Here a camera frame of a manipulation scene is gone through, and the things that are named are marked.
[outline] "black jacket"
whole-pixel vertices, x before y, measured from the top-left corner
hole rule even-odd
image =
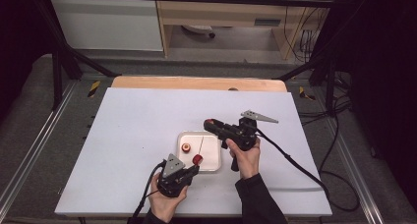
[[[281,209],[268,191],[261,174],[236,183],[236,190],[242,200],[242,221],[252,223],[287,223]],[[166,224],[149,210],[143,224]]]

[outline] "handheld controller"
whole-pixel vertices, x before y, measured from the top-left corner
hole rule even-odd
[[[239,119],[239,126],[224,124],[215,119],[206,119],[204,127],[206,131],[222,140],[221,147],[225,149],[227,149],[226,139],[233,140],[243,151],[251,149],[257,140],[255,135],[257,121],[246,117]],[[236,157],[233,158],[231,169],[235,172],[239,171]]]
[[[178,197],[185,186],[190,186],[193,177],[199,174],[200,166],[195,164],[187,169],[185,164],[172,153],[159,175],[157,188],[168,197]]]

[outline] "floor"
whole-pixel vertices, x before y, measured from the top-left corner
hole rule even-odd
[[[215,28],[215,39],[190,33],[180,27],[174,30],[171,53],[168,58],[149,53],[113,53],[114,56],[90,52],[89,55],[104,67],[124,75],[198,76],[260,78],[279,77],[301,65],[296,59],[282,61],[279,50],[271,39],[270,30],[265,28]],[[54,208],[60,191],[83,147],[93,123],[105,89],[112,79],[106,78],[87,66],[80,81],[66,80],[72,94],[66,98],[62,114],[51,112],[53,83],[51,61],[47,57],[34,65],[21,96],[14,102],[9,116],[0,125],[0,222],[2,223],[78,223],[75,218],[55,214]],[[305,112],[322,112],[321,98],[324,89],[311,87],[307,78],[310,72],[297,76],[286,83],[293,93],[294,102],[300,115]],[[341,74],[348,82],[348,76]],[[100,86],[94,97],[87,97],[94,81]],[[300,96],[300,86],[305,95]],[[337,89],[336,96],[345,89]],[[48,117],[57,117],[57,123],[50,125],[50,132],[38,134]],[[355,178],[349,173],[349,164],[343,158],[347,147],[366,184],[369,195],[380,214],[381,220],[372,221],[367,213],[369,206],[363,201],[353,212],[332,207],[333,216],[324,217],[324,223],[417,223],[415,210],[397,186],[385,162],[371,156],[370,147],[358,124],[354,109],[338,115],[340,134],[336,148],[330,153],[325,170],[337,173],[350,182]],[[323,118],[304,126],[316,165],[322,163],[333,141],[335,121]],[[40,141],[36,150],[33,142]],[[33,163],[22,171],[22,161],[31,157]],[[323,181],[330,190],[331,200],[343,207],[355,205],[351,189],[334,177],[323,175]],[[9,185],[16,187],[15,193]],[[206,223],[207,220],[182,220],[189,223]],[[319,223],[317,218],[290,218],[290,223]],[[88,223],[126,223],[124,218],[88,219]]]

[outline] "white table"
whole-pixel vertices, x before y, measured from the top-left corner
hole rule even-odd
[[[258,127],[316,177],[317,168],[290,93],[194,89],[109,88],[55,212],[67,216],[131,216],[153,167],[176,152],[183,131],[203,131],[214,118],[237,124],[248,109],[279,120]],[[294,168],[265,140],[260,172],[286,216],[331,215],[323,190]],[[228,150],[221,168],[194,177],[177,216],[236,216],[241,202],[234,188]],[[149,210],[146,202],[142,213]]]

